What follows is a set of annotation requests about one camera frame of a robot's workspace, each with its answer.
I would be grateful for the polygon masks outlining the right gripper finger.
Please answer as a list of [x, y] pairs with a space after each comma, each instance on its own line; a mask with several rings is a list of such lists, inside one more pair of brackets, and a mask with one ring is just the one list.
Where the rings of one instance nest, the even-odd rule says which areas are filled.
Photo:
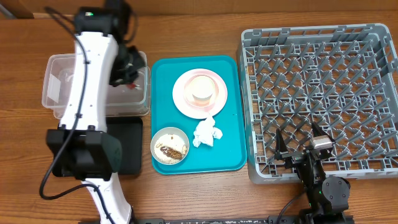
[[288, 149], [284, 142], [280, 129], [276, 130], [275, 140], [276, 140], [275, 154], [282, 155], [284, 153], [288, 153]]
[[327, 132], [325, 132], [316, 122], [312, 122], [312, 133], [313, 137], [328, 136], [330, 141], [335, 143], [335, 140]]

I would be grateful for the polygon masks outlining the white tissue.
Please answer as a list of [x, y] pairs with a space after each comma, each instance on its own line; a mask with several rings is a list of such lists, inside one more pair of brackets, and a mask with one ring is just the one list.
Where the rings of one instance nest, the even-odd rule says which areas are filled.
[[221, 139], [223, 133], [220, 129], [215, 127], [215, 120], [212, 116], [200, 121], [195, 128], [193, 139], [193, 146], [199, 147], [201, 144], [213, 147], [214, 139]]

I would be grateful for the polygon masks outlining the pale green cup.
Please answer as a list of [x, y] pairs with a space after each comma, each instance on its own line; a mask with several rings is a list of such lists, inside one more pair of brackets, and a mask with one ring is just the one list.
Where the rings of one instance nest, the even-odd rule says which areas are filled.
[[192, 79], [188, 86], [189, 94], [193, 101], [199, 105], [207, 104], [215, 92], [214, 81], [206, 75], [198, 75]]

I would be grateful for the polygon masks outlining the grey bowl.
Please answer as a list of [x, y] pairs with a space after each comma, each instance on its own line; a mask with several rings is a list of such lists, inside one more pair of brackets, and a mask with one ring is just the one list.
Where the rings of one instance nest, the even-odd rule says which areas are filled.
[[166, 127], [152, 137], [150, 150], [152, 157], [163, 165], [175, 165], [187, 156], [190, 141], [187, 135], [175, 127]]

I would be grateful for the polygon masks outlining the rice food leftovers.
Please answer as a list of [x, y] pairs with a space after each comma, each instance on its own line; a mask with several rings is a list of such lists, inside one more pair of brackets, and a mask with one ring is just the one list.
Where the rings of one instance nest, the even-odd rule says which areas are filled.
[[175, 134], [161, 136], [154, 146], [154, 153], [164, 164], [175, 164], [180, 162], [188, 152], [184, 140]]

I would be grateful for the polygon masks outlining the red snack wrapper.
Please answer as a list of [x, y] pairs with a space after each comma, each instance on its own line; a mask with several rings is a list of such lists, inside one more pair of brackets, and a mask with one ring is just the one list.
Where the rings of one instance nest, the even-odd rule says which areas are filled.
[[130, 89], [137, 89], [137, 90], [140, 89], [140, 86], [136, 85], [135, 83], [128, 84], [127, 87]]

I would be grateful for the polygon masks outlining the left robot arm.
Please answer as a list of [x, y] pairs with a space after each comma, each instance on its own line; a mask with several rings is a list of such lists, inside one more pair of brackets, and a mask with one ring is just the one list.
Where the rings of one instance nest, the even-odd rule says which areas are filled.
[[141, 169], [143, 123], [138, 117], [106, 115], [110, 87], [133, 83], [146, 66], [131, 45], [137, 19], [124, 1], [81, 7], [69, 34], [75, 41], [75, 70], [65, 112], [46, 143], [53, 154], [48, 175], [74, 177], [88, 189], [101, 223], [135, 223], [119, 176]]

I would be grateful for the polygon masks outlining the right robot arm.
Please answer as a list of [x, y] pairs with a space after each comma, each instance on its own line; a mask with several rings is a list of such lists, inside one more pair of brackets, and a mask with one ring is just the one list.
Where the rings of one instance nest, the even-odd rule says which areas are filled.
[[275, 159], [284, 161], [286, 169], [294, 168], [303, 183], [309, 208], [302, 209], [294, 218], [285, 217], [286, 209], [300, 196], [293, 198], [280, 211], [276, 222], [282, 223], [354, 223], [353, 217], [344, 215], [349, 209], [351, 185], [342, 178], [327, 176], [322, 160], [331, 157], [335, 140], [317, 123], [312, 123], [313, 137], [303, 151], [289, 152], [281, 131], [276, 131]]

